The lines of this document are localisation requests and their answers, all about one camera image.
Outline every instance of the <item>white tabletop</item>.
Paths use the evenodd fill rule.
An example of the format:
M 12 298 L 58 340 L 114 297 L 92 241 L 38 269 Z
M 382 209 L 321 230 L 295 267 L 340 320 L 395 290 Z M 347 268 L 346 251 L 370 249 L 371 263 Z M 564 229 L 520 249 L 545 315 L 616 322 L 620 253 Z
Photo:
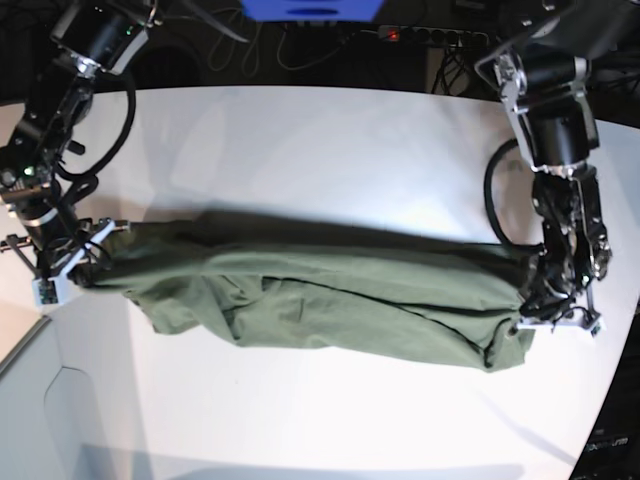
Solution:
M 490 155 L 512 136 L 498 104 L 323 88 L 138 95 L 131 138 L 101 174 L 98 192 L 81 204 L 83 215 L 158 220 L 222 205 L 496 241 L 482 177 Z M 76 129 L 88 153 L 69 155 L 70 169 L 86 168 L 109 148 L 125 108 L 123 94 L 97 96 Z M 2 127 L 18 115 L 15 107 L 0 110 Z M 131 351 L 144 438 L 135 448 L 160 457 L 568 478 L 616 370 L 639 290 L 640 133 L 606 123 L 599 129 L 603 147 L 592 162 L 615 257 L 595 287 L 607 324 L 595 341 L 541 332 L 524 366 L 488 375 L 338 349 L 243 350 L 204 329 L 163 337 L 131 305 L 115 315 L 104 299 L 81 299 L 84 310 L 71 305 L 56 317 L 63 361 L 92 375 L 109 417 L 119 380 L 104 364 L 119 353 L 104 345 L 105 329 L 124 322 L 130 338 L 120 348 Z M 516 241 L 539 237 L 530 179 L 516 160 L 498 172 L 499 211 Z M 15 230 L 2 222 L 2 233 Z M 0 257 L 2 272 L 14 263 Z M 0 276 L 0 301 L 29 305 L 22 278 L 29 275 L 20 275 Z M 99 311 L 86 313 L 94 301 Z M 109 437 L 109 418 L 103 420 Z

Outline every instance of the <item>power strip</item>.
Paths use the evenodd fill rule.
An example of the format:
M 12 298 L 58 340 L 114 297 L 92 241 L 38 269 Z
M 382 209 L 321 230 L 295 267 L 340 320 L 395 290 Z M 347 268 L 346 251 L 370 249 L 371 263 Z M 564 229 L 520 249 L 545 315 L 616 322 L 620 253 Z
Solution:
M 491 45 L 489 35 L 483 32 L 401 25 L 380 25 L 378 38 L 385 42 L 408 42 L 441 48 L 486 48 Z

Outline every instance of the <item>green fabric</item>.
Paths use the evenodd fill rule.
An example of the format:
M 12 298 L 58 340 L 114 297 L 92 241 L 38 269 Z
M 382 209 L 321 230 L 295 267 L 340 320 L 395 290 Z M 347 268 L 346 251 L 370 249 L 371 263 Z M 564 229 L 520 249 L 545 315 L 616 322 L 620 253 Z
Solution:
M 526 269 L 498 246 L 353 227 L 314 244 L 321 225 L 273 238 L 246 225 L 221 233 L 219 223 L 113 234 L 114 268 L 87 288 L 124 293 L 163 334 L 203 325 L 242 347 L 336 346 L 486 371 L 524 362 L 533 335 L 509 332 Z M 292 228 L 306 235 L 273 242 L 296 240 Z

